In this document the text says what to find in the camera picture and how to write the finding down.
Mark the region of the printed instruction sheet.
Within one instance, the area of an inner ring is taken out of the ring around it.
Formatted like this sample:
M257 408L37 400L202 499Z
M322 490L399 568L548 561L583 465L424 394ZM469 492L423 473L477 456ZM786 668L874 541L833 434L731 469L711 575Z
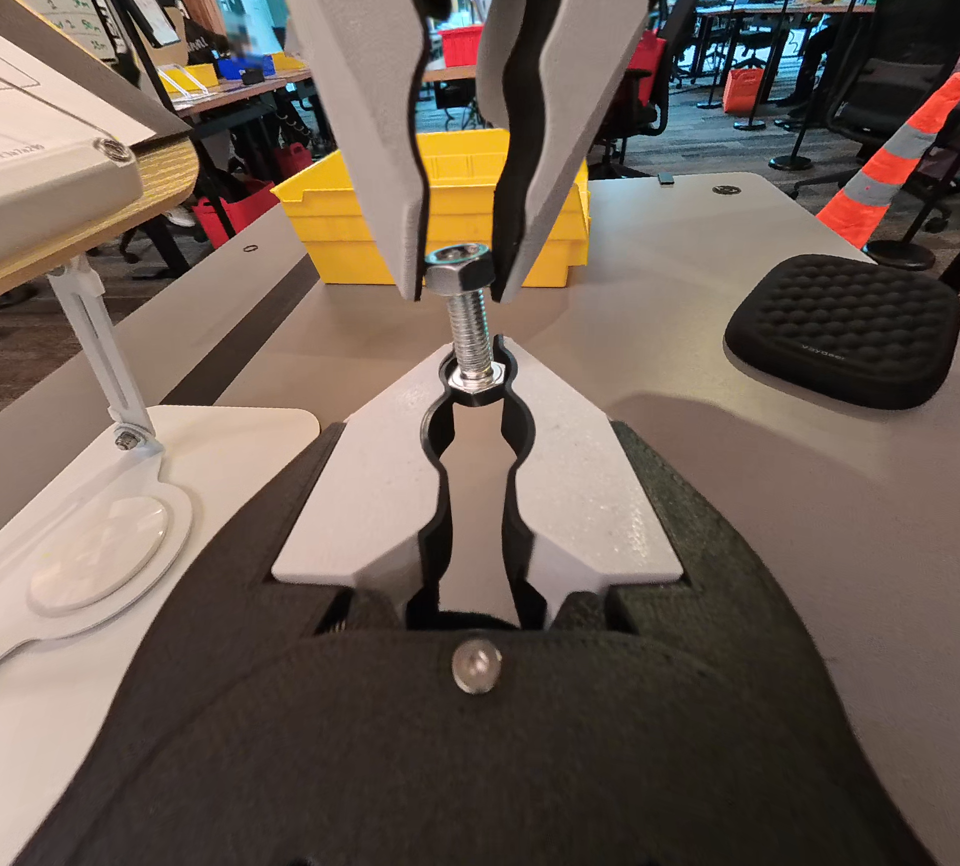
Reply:
M1 122L3 161L22 147L51 149L96 137L133 146L157 134L5 38Z

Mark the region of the orange traffic cone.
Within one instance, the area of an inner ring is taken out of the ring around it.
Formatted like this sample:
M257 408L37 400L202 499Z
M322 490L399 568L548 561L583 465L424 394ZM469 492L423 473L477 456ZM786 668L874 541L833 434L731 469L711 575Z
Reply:
M869 241L958 101L959 74L954 71L822 208L817 215L822 224L874 262L930 268L932 255L910 241L882 240L873 249Z

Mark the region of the red storage bin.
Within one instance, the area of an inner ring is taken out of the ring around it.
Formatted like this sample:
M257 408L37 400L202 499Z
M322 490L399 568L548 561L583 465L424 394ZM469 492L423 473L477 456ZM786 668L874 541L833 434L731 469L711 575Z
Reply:
M447 68L475 66L483 30L483 23L438 30L445 66Z

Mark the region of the orange bag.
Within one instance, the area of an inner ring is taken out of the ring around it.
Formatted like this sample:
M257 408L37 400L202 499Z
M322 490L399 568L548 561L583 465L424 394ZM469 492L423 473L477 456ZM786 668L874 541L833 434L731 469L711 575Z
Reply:
M725 114L738 117L751 114L762 89L764 73L764 68L732 68L729 71L722 96Z

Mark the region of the white stand with wooden board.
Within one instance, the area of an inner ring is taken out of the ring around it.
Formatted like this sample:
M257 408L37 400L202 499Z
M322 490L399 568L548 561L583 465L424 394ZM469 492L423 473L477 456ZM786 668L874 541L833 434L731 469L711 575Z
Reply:
M87 249L166 210L197 173L186 125L22 0L2 0L7 39L149 125L133 146L106 137L2 160L2 292L46 274L98 381L110 425L2 529L2 661L71 640L160 591L305 445L317 419L298 409L148 407Z

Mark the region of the yellow plastic bin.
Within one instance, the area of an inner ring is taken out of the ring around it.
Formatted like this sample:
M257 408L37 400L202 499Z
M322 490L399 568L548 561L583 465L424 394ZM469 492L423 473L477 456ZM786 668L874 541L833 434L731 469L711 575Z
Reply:
M499 129L419 133L417 145L431 189L427 252L461 240L490 244L495 189L509 146ZM565 287L571 268L588 264L591 239L589 169L582 162L525 287ZM389 285L354 195L340 151L272 189L325 284Z

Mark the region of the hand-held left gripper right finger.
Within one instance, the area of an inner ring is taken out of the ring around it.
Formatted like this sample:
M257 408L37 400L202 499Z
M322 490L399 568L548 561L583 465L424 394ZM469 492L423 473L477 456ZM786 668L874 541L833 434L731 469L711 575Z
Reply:
M495 338L495 357L514 455L502 555L520 626L549 626L574 594L679 582L681 561L606 413L510 337Z

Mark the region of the silver hex bolt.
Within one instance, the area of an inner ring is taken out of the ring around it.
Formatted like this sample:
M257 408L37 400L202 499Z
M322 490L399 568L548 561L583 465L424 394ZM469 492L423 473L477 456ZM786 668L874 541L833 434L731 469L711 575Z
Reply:
M446 300L457 365L468 371L481 372L495 361L485 305L494 279L493 255L482 243L465 241L425 258L425 285Z

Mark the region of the silver hex nut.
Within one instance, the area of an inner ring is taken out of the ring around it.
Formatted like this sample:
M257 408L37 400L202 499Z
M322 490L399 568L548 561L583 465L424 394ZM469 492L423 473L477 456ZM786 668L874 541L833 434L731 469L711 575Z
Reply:
M483 397L492 397L493 402L497 399L502 392L505 377L504 365L493 361L486 370L481 372L468 371L460 365L455 365L447 377L447 383L458 396L474 404L483 404L487 401L482 401Z

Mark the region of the red floor crate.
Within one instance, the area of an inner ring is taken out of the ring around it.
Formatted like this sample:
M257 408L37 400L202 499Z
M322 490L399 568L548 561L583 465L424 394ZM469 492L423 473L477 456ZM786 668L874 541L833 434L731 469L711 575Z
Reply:
M234 202L221 201L222 209L230 221L234 235L246 229L280 202L273 193L275 183L272 181L248 180L244 186L247 188L246 197ZM230 237L208 199L203 198L198 201L193 208L193 213L214 249L228 242Z

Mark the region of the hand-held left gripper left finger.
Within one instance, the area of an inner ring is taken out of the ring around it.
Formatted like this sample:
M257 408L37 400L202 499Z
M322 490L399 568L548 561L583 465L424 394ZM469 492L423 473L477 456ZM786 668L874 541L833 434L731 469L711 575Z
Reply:
M452 348L445 345L348 417L274 561L283 583L387 596L400 613L436 607L450 565Z

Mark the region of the small blue bin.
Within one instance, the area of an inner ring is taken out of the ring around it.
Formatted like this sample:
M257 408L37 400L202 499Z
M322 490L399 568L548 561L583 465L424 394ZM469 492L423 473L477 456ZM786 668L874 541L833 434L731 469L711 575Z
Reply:
M222 82L240 82L253 85L277 74L271 55L224 56L214 61L214 68Z

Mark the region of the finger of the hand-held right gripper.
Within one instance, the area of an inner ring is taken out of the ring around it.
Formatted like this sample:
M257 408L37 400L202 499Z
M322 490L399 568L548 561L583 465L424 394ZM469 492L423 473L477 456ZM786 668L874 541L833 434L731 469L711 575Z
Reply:
M553 228L635 50L647 0L524 0L501 89L509 149L493 203L492 297L506 304Z
M420 0L286 0L361 212L401 297L424 281L429 187L414 126Z

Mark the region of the small yellow bin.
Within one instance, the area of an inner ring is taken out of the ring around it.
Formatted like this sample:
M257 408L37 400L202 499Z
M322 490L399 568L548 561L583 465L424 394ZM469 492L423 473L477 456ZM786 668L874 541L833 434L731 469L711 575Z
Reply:
M157 67L157 73L171 97L206 95L220 84L220 77L212 64L165 65Z

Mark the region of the black dimpled wrist rest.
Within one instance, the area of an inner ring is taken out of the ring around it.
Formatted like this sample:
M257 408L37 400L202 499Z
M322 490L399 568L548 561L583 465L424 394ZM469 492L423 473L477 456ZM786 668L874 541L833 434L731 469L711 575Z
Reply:
M775 265L737 307L724 342L764 374L887 411L939 391L958 342L956 294L920 273L806 254Z

